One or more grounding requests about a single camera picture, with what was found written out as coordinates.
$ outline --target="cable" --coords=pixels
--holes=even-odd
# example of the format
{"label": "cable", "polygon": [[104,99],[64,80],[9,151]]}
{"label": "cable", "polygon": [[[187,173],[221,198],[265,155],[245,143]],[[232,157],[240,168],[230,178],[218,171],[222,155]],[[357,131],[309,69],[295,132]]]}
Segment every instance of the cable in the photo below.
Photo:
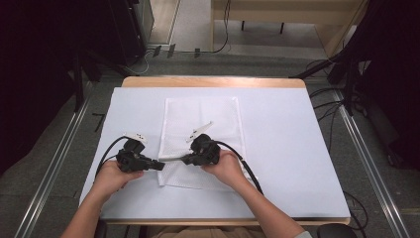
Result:
{"label": "cable", "polygon": [[331,118],[331,125],[330,125],[330,140],[328,143],[328,154],[331,154],[331,146],[333,145],[333,125],[334,125],[334,118],[336,117],[336,113],[338,109],[340,108],[340,104],[337,106],[336,109],[334,109],[333,116]]}
{"label": "cable", "polygon": [[143,70],[143,71],[141,71],[141,72],[136,72],[136,71],[134,71],[134,70],[130,69],[129,67],[127,67],[127,66],[126,66],[126,70],[128,70],[128,71],[130,71],[130,72],[134,73],[136,76],[140,76],[140,74],[143,74],[143,73],[147,72],[147,71],[148,71],[148,69],[149,69],[149,63],[148,63],[148,60],[146,59],[146,57],[147,57],[147,56],[148,56],[148,54],[150,54],[150,53],[152,53],[152,52],[148,52],[148,53],[146,53],[146,54],[145,54],[145,56],[144,56],[144,59],[145,59],[145,62],[146,62],[146,69],[145,69],[145,70]]}
{"label": "cable", "polygon": [[311,94],[309,94],[309,98],[312,98],[314,96],[317,96],[317,95],[319,95],[319,94],[321,94],[323,92],[331,91],[331,90],[336,90],[336,89],[343,90],[343,88],[325,87],[325,88],[321,88],[321,89],[318,89],[316,91],[313,91]]}
{"label": "cable", "polygon": [[355,229],[353,227],[351,227],[351,228],[355,229],[355,230],[360,230],[362,232],[362,235],[364,236],[364,238],[367,238],[367,234],[365,233],[365,230],[362,228],[361,223],[359,222],[359,220],[356,218],[355,214],[350,209],[349,209],[349,211],[350,211],[350,215],[355,220],[356,224],[360,227],[360,229]]}
{"label": "cable", "polygon": [[324,107],[324,106],[328,106],[328,105],[330,105],[330,104],[340,103],[340,102],[342,102],[342,101],[332,101],[332,102],[323,103],[323,104],[321,104],[321,105],[314,106],[314,107],[313,107],[313,109],[315,110],[315,109],[318,109],[318,108],[320,108],[320,107]]}
{"label": "cable", "polygon": [[[309,62],[309,63],[306,65],[305,70],[308,70],[309,65],[311,65],[312,63],[317,62],[317,61],[323,61],[323,60],[324,60],[324,59],[315,59],[315,60],[313,60],[313,61]],[[325,67],[324,67],[324,68],[322,68],[322,70],[324,71],[324,73],[325,73],[325,75],[326,75],[326,76],[328,76],[328,75],[329,75],[329,73],[325,70]]]}
{"label": "cable", "polygon": [[355,200],[361,207],[362,207],[362,210],[364,211],[364,214],[365,214],[365,217],[367,218],[366,219],[366,221],[365,221],[365,224],[364,225],[360,225],[359,226],[359,228],[356,228],[356,227],[350,227],[350,228],[352,228],[352,229],[354,229],[354,230],[362,230],[362,229],[365,229],[365,228],[367,228],[367,226],[368,226],[368,212],[367,212],[367,209],[364,207],[364,205],[357,199],[357,198],[355,198],[353,195],[351,195],[351,194],[349,194],[348,192],[346,192],[346,191],[344,191],[343,190],[343,193],[345,194],[345,195],[347,195],[347,196],[349,196],[349,197],[351,197],[353,200]]}
{"label": "cable", "polygon": [[102,159],[101,159],[101,161],[99,162],[98,169],[96,169],[95,177],[96,177],[96,176],[98,176],[99,171],[101,170],[101,168],[102,168],[103,164],[105,163],[105,162],[104,162],[104,160],[105,160],[106,155],[108,155],[109,151],[111,151],[111,149],[115,146],[115,144],[117,144],[119,141],[121,141],[121,140],[123,140],[123,139],[130,139],[130,138],[125,137],[125,136],[118,138],[118,139],[117,139],[117,140],[115,140],[115,141],[114,141],[114,142],[113,142],[113,143],[112,143],[112,144],[108,147],[108,149],[105,151],[105,154],[102,156]]}
{"label": "cable", "polygon": [[129,231],[130,231],[130,225],[127,225],[126,232],[124,233],[124,238],[127,238],[127,236],[129,235]]}
{"label": "cable", "polygon": [[117,156],[117,155],[112,156],[112,157],[110,157],[110,158],[106,159],[104,162],[102,162],[102,165],[103,165],[103,164],[105,164],[105,162],[107,162],[107,161],[111,160],[112,158],[115,158],[116,156]]}
{"label": "cable", "polygon": [[335,113],[335,111],[340,107],[340,106],[342,106],[343,105],[343,101],[342,102],[340,102],[339,104],[337,104],[337,105],[334,105],[333,107],[331,107],[330,109],[328,109],[325,113],[324,113],[324,115],[323,116],[321,116],[320,118],[318,118],[318,122],[320,122],[322,119],[324,119],[324,118],[326,118],[326,117],[328,117],[329,115],[332,115],[333,113]]}
{"label": "cable", "polygon": [[205,142],[205,143],[215,143],[215,144],[219,144],[222,146],[225,146],[226,148],[228,148],[229,150],[231,150],[233,153],[235,153],[235,155],[238,157],[239,161],[242,163],[242,165],[244,166],[245,170],[248,172],[248,174],[250,175],[251,179],[253,180],[254,184],[256,185],[257,190],[263,195],[263,190],[260,186],[259,181],[257,180],[256,176],[254,175],[253,171],[251,170],[251,168],[248,166],[247,162],[244,160],[244,158],[242,158],[242,156],[235,151],[235,149],[233,149],[232,147],[230,147],[229,145],[227,145],[226,143],[220,142],[220,141],[209,141],[209,142]]}
{"label": "cable", "polygon": [[[200,52],[201,54],[217,54],[219,52],[221,52],[226,45],[228,44],[229,41],[229,33],[228,33],[228,25],[229,25],[229,14],[231,12],[231,0],[228,0],[228,2],[226,3],[225,6],[225,14],[223,17],[223,22],[225,25],[225,32],[226,32],[226,39],[225,39],[225,43],[223,44],[223,46],[217,50],[217,51],[213,51],[213,52]],[[183,54],[196,54],[196,52],[185,52],[185,51],[173,51],[174,53],[183,53]]]}

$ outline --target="hand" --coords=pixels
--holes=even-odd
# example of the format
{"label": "hand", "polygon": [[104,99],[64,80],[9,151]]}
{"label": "hand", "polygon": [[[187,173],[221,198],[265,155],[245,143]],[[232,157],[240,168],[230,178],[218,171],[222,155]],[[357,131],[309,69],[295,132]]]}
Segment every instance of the hand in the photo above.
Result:
{"label": "hand", "polygon": [[107,200],[114,192],[123,188],[127,182],[138,179],[143,174],[143,171],[132,173],[121,172],[116,161],[107,161],[99,171],[90,192],[96,193],[104,200]]}
{"label": "hand", "polygon": [[242,172],[235,153],[220,150],[219,163],[217,165],[202,166],[205,172],[214,175],[222,183],[236,189],[237,184],[248,182]]}

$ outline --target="white cable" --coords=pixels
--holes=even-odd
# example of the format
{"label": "white cable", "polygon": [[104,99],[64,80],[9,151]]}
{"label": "white cable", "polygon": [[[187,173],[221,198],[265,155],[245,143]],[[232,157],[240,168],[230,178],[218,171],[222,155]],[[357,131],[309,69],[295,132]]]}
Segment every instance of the white cable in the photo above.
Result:
{"label": "white cable", "polygon": [[129,67],[127,67],[127,66],[126,66],[126,70],[128,70],[128,71],[130,71],[130,72],[132,72],[132,73],[135,73],[136,75],[140,75],[140,74],[143,74],[143,73],[147,72],[147,71],[148,71],[148,69],[149,69],[149,63],[148,63],[148,60],[146,59],[146,56],[147,56],[148,54],[150,54],[150,53],[152,53],[152,52],[148,52],[148,53],[146,53],[146,54],[145,54],[145,56],[144,56],[144,59],[145,59],[146,65],[147,65],[145,70],[143,70],[143,71],[141,71],[141,72],[136,72],[136,71],[134,71],[134,70],[130,69]]}

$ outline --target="wrist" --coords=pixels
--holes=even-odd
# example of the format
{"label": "wrist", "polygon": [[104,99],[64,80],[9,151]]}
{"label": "wrist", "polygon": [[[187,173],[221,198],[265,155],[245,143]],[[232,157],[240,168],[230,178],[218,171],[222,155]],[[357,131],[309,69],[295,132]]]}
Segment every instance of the wrist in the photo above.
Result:
{"label": "wrist", "polygon": [[232,185],[232,189],[239,194],[242,194],[245,190],[250,189],[250,187],[253,187],[253,185],[245,177],[237,179]]}
{"label": "wrist", "polygon": [[102,206],[108,199],[111,197],[110,195],[104,194],[103,192],[97,192],[95,189],[91,189],[85,199],[88,199],[90,202],[94,204],[98,204]]}

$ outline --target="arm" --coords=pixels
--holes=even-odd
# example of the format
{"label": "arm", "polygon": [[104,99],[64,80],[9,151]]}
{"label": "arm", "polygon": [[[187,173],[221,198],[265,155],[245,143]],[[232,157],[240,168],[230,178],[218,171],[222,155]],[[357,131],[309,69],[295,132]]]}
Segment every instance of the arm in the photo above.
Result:
{"label": "arm", "polygon": [[143,172],[126,174],[120,171],[117,162],[106,162],[61,237],[93,237],[102,205],[112,193],[143,174]]}
{"label": "arm", "polygon": [[244,199],[266,237],[289,238],[304,232],[296,221],[274,206],[245,178],[233,152],[221,151],[217,165],[203,166],[202,169],[216,176]]}

